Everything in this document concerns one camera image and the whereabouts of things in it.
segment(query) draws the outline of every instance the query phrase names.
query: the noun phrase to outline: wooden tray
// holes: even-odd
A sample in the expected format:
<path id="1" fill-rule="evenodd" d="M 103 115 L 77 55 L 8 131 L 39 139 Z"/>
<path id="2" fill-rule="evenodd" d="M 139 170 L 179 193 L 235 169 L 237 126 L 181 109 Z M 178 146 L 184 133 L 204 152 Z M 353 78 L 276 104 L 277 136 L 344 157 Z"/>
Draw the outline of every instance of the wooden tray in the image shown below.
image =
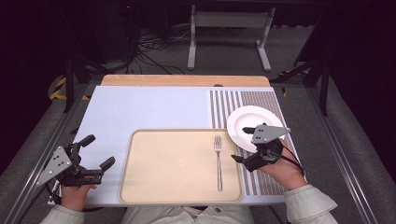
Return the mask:
<path id="1" fill-rule="evenodd" d="M 221 136 L 223 191 L 218 191 L 215 135 Z M 138 130 L 120 185 L 128 204 L 236 202 L 242 196 L 235 144 L 224 129 Z"/>

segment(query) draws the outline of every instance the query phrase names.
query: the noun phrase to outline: white plate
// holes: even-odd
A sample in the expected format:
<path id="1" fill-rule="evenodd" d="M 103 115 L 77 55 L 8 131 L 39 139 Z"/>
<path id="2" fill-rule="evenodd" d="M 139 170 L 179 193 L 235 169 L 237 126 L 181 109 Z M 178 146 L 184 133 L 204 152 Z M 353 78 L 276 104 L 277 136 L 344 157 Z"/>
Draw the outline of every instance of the white plate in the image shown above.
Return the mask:
<path id="1" fill-rule="evenodd" d="M 280 119 L 271 111 L 255 105 L 247 105 L 237 108 L 227 119 L 227 131 L 231 139 L 242 149 L 256 152 L 256 146 L 250 143 L 253 134 L 247 134 L 242 129 L 255 128 L 259 124 L 266 123 L 268 126 L 283 127 Z"/>

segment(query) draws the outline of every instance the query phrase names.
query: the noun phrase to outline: forearm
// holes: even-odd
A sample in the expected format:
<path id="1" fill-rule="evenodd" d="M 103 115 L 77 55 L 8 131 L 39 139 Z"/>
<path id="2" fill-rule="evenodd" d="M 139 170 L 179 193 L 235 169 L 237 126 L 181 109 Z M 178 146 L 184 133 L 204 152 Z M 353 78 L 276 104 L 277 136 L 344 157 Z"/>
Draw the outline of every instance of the forearm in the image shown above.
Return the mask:
<path id="1" fill-rule="evenodd" d="M 84 213 L 76 212 L 60 205 L 55 205 L 41 221 L 42 224 L 82 224 L 83 222 Z"/>
<path id="2" fill-rule="evenodd" d="M 291 223 L 337 223 L 330 214 L 337 203 L 311 185 L 284 193 Z"/>

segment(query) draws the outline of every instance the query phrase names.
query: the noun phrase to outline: fork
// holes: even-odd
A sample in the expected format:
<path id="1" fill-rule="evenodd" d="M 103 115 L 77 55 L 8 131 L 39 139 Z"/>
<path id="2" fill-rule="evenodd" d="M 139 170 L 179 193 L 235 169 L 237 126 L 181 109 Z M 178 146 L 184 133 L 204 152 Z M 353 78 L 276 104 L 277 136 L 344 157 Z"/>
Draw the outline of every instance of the fork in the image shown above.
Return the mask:
<path id="1" fill-rule="evenodd" d="M 215 152 L 218 154 L 218 190 L 222 191 L 221 164 L 220 164 L 220 152 L 221 152 L 220 135 L 215 136 L 214 148 L 215 148 Z"/>

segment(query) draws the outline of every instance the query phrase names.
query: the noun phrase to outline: human hand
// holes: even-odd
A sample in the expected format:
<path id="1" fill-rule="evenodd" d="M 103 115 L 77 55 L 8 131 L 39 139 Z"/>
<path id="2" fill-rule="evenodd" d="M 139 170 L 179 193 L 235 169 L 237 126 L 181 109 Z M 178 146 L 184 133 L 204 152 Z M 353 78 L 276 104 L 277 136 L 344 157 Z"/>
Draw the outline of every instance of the human hand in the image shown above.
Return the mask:
<path id="1" fill-rule="evenodd" d="M 96 189 L 96 185 L 83 185 L 81 187 L 62 186 L 61 206 L 76 212 L 82 212 L 90 189 Z"/>
<path id="2" fill-rule="evenodd" d="M 282 156 L 297 161 L 285 148 L 282 150 Z M 293 163 L 283 159 L 277 160 L 274 164 L 265 165 L 259 170 L 273 177 L 274 180 L 286 189 L 297 189 L 307 184 L 300 169 Z"/>

